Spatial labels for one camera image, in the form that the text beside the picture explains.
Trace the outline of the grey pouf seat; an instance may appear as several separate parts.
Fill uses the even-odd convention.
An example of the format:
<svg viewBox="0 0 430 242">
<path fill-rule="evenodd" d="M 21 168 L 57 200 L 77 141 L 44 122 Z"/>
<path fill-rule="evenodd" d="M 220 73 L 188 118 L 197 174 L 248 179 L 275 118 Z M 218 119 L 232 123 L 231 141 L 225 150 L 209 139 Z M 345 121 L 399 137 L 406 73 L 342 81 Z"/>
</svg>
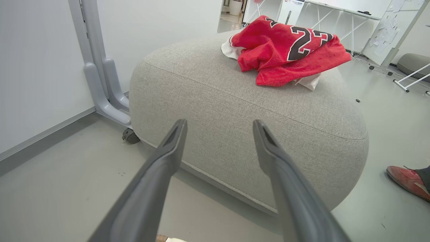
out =
<svg viewBox="0 0 430 242">
<path fill-rule="evenodd" d="M 404 54 L 397 63 L 397 69 L 406 75 L 417 71 L 418 69 L 430 63 L 430 57 L 420 54 L 407 53 Z M 430 66 L 414 74 L 412 77 L 420 79 L 430 73 Z M 424 79 L 425 82 L 430 83 L 430 76 Z"/>
</svg>

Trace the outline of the white metal rack frame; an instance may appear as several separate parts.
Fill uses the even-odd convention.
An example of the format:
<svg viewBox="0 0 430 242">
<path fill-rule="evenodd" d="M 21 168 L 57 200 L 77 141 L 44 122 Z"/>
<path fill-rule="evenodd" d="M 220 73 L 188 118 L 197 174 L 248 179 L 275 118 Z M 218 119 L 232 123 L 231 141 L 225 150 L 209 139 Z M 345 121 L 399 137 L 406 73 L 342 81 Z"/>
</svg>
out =
<svg viewBox="0 0 430 242">
<path fill-rule="evenodd" d="M 411 87 L 411 86 L 413 86 L 413 85 L 415 85 L 415 84 L 418 84 L 420 81 L 423 81 L 424 79 L 426 79 L 426 78 L 430 77 L 430 73 L 428 73 L 428 74 L 424 75 L 424 76 L 423 76 L 423 77 L 421 77 L 421 78 L 416 79 L 413 83 L 411 83 L 411 84 L 409 84 L 409 85 L 407 85 L 407 86 L 404 86 L 404 85 L 402 84 L 402 81 L 405 81 L 406 79 L 408 79 L 408 78 L 412 77 L 413 75 L 415 75 L 415 74 L 419 73 L 420 71 L 422 71 L 422 70 L 424 70 L 424 69 L 426 69 L 426 68 L 428 68 L 428 67 L 430 67 L 430 63 L 428 63 L 428 64 L 426 64 L 425 66 L 421 67 L 420 69 L 418 69 L 418 70 L 414 71 L 413 73 L 410 73 L 409 75 L 405 76 L 404 78 L 400 79 L 399 81 L 397 81 L 396 79 L 394 79 L 394 80 L 393 80 L 393 82 L 394 82 L 395 84 L 397 84 L 400 88 L 402 88 L 405 92 L 410 92 L 409 87 Z"/>
</svg>

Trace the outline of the whiteboard with paper sheets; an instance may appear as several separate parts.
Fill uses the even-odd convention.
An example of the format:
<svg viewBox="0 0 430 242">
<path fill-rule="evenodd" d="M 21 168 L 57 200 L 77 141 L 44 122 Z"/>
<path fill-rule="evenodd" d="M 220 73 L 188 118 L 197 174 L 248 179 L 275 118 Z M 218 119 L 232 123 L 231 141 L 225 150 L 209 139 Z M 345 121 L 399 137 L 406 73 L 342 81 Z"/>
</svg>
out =
<svg viewBox="0 0 430 242">
<path fill-rule="evenodd" d="M 370 65 L 387 69 L 430 0 L 389 0 L 389 5 L 363 54 Z"/>
</svg>

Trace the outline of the white waste bin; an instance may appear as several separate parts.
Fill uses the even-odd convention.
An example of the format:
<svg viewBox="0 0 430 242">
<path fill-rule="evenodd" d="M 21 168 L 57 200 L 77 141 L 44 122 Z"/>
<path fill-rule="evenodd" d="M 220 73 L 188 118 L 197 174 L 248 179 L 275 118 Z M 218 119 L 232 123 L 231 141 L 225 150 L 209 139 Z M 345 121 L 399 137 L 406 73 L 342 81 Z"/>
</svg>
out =
<svg viewBox="0 0 430 242">
<path fill-rule="evenodd" d="M 229 0 L 229 14 L 239 16 L 242 10 L 243 0 Z"/>
</svg>

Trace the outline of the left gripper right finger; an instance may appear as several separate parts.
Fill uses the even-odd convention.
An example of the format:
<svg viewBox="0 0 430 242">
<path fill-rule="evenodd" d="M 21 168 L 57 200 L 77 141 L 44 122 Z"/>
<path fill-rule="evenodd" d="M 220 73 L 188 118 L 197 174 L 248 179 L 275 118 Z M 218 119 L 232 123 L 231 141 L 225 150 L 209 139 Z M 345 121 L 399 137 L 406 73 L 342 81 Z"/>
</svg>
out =
<svg viewBox="0 0 430 242">
<path fill-rule="evenodd" d="M 261 120 L 252 125 L 260 168 L 269 177 L 284 242 L 352 242 L 308 179 Z"/>
</svg>

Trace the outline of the red jersey number 23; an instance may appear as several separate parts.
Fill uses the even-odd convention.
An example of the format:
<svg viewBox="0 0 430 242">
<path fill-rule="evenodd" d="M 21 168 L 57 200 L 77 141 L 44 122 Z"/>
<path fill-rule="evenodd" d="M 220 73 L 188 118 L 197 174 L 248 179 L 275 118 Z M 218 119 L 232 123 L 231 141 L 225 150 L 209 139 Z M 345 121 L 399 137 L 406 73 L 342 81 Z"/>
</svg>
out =
<svg viewBox="0 0 430 242">
<path fill-rule="evenodd" d="M 278 23 L 264 15 L 230 38 L 230 45 L 239 49 L 242 71 L 280 67 L 338 43 L 336 35 Z"/>
</svg>

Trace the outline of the white standing sign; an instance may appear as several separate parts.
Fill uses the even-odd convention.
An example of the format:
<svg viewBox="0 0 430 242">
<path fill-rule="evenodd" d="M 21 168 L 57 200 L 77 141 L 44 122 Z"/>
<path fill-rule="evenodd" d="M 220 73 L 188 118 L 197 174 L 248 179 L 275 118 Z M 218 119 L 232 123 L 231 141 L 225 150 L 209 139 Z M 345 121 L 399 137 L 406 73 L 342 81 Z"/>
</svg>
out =
<svg viewBox="0 0 430 242">
<path fill-rule="evenodd" d="M 295 26 L 305 0 L 282 0 L 278 13 L 278 23 Z"/>
</svg>

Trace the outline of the dark trouser leg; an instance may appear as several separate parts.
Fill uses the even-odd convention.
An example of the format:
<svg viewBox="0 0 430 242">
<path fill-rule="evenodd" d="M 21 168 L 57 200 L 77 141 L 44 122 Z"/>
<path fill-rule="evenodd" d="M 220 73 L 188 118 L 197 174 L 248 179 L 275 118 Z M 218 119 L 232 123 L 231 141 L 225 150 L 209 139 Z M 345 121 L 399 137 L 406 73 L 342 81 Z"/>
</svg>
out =
<svg viewBox="0 0 430 242">
<path fill-rule="evenodd" d="M 430 166 L 423 169 L 416 169 L 415 172 L 421 178 L 421 181 L 430 196 Z"/>
</svg>

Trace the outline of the light grey fabric seat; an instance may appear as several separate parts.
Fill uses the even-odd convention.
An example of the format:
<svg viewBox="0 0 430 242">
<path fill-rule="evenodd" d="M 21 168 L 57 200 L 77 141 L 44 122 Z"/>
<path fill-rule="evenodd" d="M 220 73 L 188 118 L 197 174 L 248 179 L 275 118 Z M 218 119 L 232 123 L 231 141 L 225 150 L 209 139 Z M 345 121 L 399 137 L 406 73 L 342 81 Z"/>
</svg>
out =
<svg viewBox="0 0 430 242">
<path fill-rule="evenodd" d="M 367 162 L 364 118 L 338 68 L 314 91 L 301 85 L 260 87 L 221 52 L 234 32 L 158 49 L 131 76 L 129 107 L 136 135 L 156 147 L 178 119 L 187 119 L 181 166 L 266 213 L 277 213 L 269 178 L 259 166 L 252 123 L 263 120 L 326 206 L 353 190 Z"/>
</svg>

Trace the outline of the black caster wheel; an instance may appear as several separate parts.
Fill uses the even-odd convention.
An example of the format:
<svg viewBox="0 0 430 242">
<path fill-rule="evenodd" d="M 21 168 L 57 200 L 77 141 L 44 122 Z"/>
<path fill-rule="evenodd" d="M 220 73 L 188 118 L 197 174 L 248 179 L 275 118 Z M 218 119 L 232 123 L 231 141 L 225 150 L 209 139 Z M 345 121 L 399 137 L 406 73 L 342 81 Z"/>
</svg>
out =
<svg viewBox="0 0 430 242">
<path fill-rule="evenodd" d="M 130 128 L 126 128 L 123 132 L 122 135 L 122 139 L 123 141 L 125 141 L 127 144 L 137 144 L 138 142 L 140 142 L 141 140 L 139 139 L 139 137 L 136 135 L 136 133 L 134 132 L 133 129 Z"/>
</svg>

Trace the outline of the white basket with tan rim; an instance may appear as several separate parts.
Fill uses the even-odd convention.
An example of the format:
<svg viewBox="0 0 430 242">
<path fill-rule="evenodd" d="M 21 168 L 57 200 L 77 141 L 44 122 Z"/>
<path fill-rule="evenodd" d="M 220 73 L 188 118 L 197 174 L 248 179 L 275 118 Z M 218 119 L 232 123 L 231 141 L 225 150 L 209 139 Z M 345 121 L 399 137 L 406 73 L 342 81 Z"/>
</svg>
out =
<svg viewBox="0 0 430 242">
<path fill-rule="evenodd" d="M 165 235 L 157 235 L 156 242 L 187 242 L 178 238 L 171 238 Z"/>
</svg>

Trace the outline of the red shoe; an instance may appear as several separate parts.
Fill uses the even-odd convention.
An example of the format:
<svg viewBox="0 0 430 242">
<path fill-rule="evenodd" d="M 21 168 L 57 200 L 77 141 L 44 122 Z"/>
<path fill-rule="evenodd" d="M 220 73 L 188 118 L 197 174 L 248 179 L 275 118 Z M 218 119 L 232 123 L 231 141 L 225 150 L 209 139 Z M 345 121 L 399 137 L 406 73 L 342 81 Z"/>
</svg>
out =
<svg viewBox="0 0 430 242">
<path fill-rule="evenodd" d="M 429 193 L 414 169 L 388 166 L 386 172 L 388 176 L 403 189 L 430 203 Z"/>
</svg>

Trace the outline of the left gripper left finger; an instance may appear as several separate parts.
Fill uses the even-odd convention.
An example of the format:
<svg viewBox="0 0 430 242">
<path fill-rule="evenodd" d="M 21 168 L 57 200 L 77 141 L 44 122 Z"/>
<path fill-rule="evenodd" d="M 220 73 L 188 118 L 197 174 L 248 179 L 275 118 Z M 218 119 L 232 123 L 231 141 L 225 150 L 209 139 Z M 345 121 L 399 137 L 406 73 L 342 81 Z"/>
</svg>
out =
<svg viewBox="0 0 430 242">
<path fill-rule="evenodd" d="M 170 180 L 181 166 L 186 138 L 187 121 L 179 119 L 88 242 L 156 242 Z"/>
</svg>

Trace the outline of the white frame table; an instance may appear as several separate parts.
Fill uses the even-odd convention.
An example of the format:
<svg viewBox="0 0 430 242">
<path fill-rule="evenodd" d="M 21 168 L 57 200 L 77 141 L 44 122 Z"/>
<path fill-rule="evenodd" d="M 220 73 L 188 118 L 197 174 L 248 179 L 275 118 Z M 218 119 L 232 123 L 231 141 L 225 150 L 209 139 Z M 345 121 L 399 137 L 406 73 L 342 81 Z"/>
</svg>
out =
<svg viewBox="0 0 430 242">
<path fill-rule="evenodd" d="M 356 31 L 360 26 L 362 26 L 364 23 L 366 23 L 368 20 L 374 20 L 374 21 L 380 21 L 381 18 L 375 17 L 373 15 L 370 14 L 366 14 L 364 12 L 360 12 L 360 11 L 352 11 L 352 10 L 348 10 L 348 9 L 341 9 L 339 7 L 335 7 L 329 4 L 325 4 L 325 3 L 321 3 L 321 2 L 316 2 L 313 0 L 305 0 L 304 1 L 305 4 L 309 5 L 309 4 L 313 4 L 317 7 L 317 17 L 318 17 L 318 22 L 315 23 L 312 26 L 312 29 L 318 27 L 318 29 L 320 29 L 320 23 L 322 22 L 322 20 L 324 20 L 325 18 L 327 18 L 333 11 L 338 11 L 340 13 L 346 13 L 349 14 L 351 16 L 351 31 L 348 32 L 347 34 L 345 34 L 343 37 L 340 38 L 340 40 L 343 40 L 344 38 L 350 36 L 350 40 L 351 40 L 351 48 L 349 50 L 350 55 L 352 55 L 352 57 L 355 57 L 355 52 L 354 52 L 354 31 Z M 330 9 L 330 11 L 324 15 L 323 17 L 320 16 L 320 12 L 319 12 L 319 8 L 320 7 L 325 7 Z M 354 16 L 359 16 L 361 18 L 363 18 L 363 21 L 358 24 L 357 26 L 354 25 Z"/>
</svg>

